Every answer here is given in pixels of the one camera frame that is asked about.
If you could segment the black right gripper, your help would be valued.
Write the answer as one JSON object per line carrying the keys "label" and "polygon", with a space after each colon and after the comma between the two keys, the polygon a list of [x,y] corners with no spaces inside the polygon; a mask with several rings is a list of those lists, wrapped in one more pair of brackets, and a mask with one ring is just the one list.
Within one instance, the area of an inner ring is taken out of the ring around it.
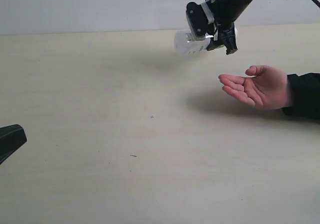
{"label": "black right gripper", "polygon": [[226,47],[226,55],[235,53],[237,49],[235,28],[230,28],[234,21],[242,14],[250,0],[207,0],[207,6],[212,16],[208,18],[208,34],[215,34],[216,28],[228,29],[219,33],[219,39],[208,38],[207,51]]}

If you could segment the person's open bare hand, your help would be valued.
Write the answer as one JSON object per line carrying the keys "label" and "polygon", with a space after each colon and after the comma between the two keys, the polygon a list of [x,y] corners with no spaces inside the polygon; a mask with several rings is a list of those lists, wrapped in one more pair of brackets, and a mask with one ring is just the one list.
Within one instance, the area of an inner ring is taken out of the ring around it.
{"label": "person's open bare hand", "polygon": [[246,77],[221,74],[218,78],[225,93],[257,109],[277,110],[292,105],[287,75],[268,65],[251,66]]}

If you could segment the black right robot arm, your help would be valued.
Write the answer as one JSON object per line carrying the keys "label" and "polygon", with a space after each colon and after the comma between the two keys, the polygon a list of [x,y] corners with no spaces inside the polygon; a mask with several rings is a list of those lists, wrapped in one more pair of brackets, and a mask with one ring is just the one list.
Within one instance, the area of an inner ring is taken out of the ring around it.
{"label": "black right robot arm", "polygon": [[[226,54],[233,54],[237,49],[235,21],[253,0],[213,0],[209,3],[214,17],[217,37],[211,38],[207,51],[221,46],[226,48]],[[311,0],[319,6],[320,0]]]}

